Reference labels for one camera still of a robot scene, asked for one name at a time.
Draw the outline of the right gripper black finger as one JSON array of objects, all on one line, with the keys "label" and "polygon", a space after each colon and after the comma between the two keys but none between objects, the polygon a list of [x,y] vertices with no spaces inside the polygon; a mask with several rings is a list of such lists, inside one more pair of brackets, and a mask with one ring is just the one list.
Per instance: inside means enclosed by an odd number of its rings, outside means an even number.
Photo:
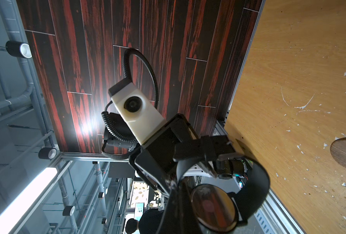
[{"label": "right gripper black finger", "polygon": [[189,189],[181,182],[170,193],[168,205],[157,230],[158,234],[201,234],[193,212]]}]

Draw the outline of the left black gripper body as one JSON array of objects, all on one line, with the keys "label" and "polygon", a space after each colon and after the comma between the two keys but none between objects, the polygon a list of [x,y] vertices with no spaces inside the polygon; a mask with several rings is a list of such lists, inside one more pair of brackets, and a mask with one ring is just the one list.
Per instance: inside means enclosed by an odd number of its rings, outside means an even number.
[{"label": "left black gripper body", "polygon": [[[182,114],[177,114],[143,146],[129,157],[129,164],[137,175],[154,190],[170,193],[170,184],[177,180],[178,162],[174,161],[176,146],[181,146],[184,153],[189,151],[186,142],[197,140],[197,134]],[[182,177],[204,176],[231,179],[236,176],[233,160],[201,160],[183,174]]]}]

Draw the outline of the black watch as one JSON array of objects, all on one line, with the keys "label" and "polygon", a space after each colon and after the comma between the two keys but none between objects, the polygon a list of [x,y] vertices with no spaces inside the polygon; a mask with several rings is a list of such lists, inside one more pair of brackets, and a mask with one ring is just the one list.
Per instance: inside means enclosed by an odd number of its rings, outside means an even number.
[{"label": "black watch", "polygon": [[227,234],[248,219],[261,207],[270,188],[265,168],[253,160],[248,169],[247,182],[238,192],[225,192],[211,184],[200,184],[189,189],[193,212],[202,231]]}]

